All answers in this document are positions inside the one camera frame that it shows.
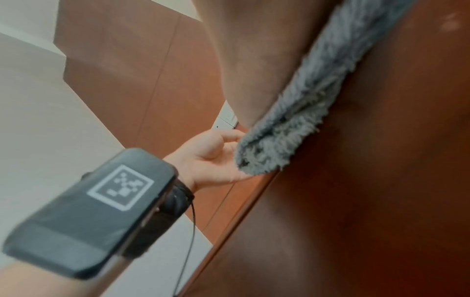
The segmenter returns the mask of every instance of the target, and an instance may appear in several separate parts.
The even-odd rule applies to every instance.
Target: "black device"
[[[57,274],[89,279],[115,254],[142,255],[191,205],[170,164],[127,149],[19,224],[3,252]]]

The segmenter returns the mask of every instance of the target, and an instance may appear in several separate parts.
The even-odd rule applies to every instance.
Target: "black wire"
[[[186,255],[186,260],[183,264],[183,268],[181,268],[180,276],[178,277],[178,281],[176,282],[175,290],[173,291],[173,297],[177,297],[176,292],[178,291],[178,287],[180,286],[181,279],[183,278],[183,273],[185,272],[186,264],[188,263],[189,255],[191,254],[191,250],[192,250],[192,245],[194,244],[194,238],[196,236],[196,211],[194,210],[194,205],[192,203],[191,203],[191,208],[192,208],[192,222],[193,222],[191,243],[189,245],[188,254]]]

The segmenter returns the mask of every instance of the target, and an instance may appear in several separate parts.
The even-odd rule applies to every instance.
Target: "brown wooden door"
[[[420,1],[182,295],[470,296],[469,36]]]

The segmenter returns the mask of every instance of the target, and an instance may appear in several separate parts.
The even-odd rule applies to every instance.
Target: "gray towel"
[[[335,8],[269,112],[238,143],[235,161],[252,175],[282,169],[328,114],[362,56],[413,0],[345,0]]]

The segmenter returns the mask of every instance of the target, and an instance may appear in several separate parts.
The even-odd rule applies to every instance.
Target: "wrist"
[[[170,163],[176,168],[176,170],[178,170],[178,179],[184,183],[192,193],[197,191],[196,183],[194,182],[191,170],[189,169],[188,163],[184,159],[179,158],[174,154],[170,154],[163,158],[163,161]]]

